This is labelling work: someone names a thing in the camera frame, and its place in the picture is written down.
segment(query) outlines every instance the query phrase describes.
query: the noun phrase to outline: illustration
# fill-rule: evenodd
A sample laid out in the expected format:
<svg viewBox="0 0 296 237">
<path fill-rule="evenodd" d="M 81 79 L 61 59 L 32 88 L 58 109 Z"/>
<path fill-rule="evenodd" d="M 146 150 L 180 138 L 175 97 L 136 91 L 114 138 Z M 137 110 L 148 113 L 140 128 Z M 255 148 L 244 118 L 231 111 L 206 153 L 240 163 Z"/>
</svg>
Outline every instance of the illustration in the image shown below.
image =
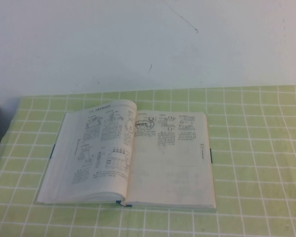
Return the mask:
<svg viewBox="0 0 296 237">
<path fill-rule="evenodd" d="M 154 126 L 154 118 L 149 117 L 148 119 L 139 120 L 135 123 L 137 129 L 152 129 Z"/>
<path fill-rule="evenodd" d="M 125 123 L 125 128 L 129 133 L 133 133 L 134 132 L 134 119 L 133 119 L 133 114 L 132 112 L 128 111 L 128 119 Z"/>
<path fill-rule="evenodd" d="M 195 120 L 195 117 L 181 118 L 181 121 L 179 124 L 179 130 L 195 130 L 193 126 L 194 120 Z"/>
<path fill-rule="evenodd" d="M 100 116 L 91 116 L 89 117 L 88 122 L 85 125 L 85 128 L 87 129 L 94 126 L 99 126 L 101 125 L 101 120 L 102 120 L 102 117 Z"/>
<path fill-rule="evenodd" d="M 113 151 L 107 156 L 105 168 L 115 168 L 128 171 L 129 160 L 126 158 L 125 149 L 114 147 Z"/>
<path fill-rule="evenodd" d="M 101 152 L 98 153 L 97 162 L 95 163 L 95 167 L 99 168 L 101 164 Z"/>
<path fill-rule="evenodd" d="M 168 121 L 173 121 L 175 119 L 175 117 L 168 116 L 167 118 L 160 118 L 158 123 L 160 123 L 161 126 L 168 128 L 169 131 L 172 131 L 172 129 L 174 129 L 175 126 L 173 124 L 168 124 Z"/>
<path fill-rule="evenodd" d="M 78 160 L 84 160 L 82 167 L 92 165 L 93 155 L 90 155 L 90 146 L 81 147 Z"/>
<path fill-rule="evenodd" d="M 105 120 L 105 125 L 112 125 L 112 124 L 118 124 L 119 121 L 123 121 L 123 117 L 120 115 L 116 115 L 113 111 L 110 115 L 110 117 Z"/>
</svg>

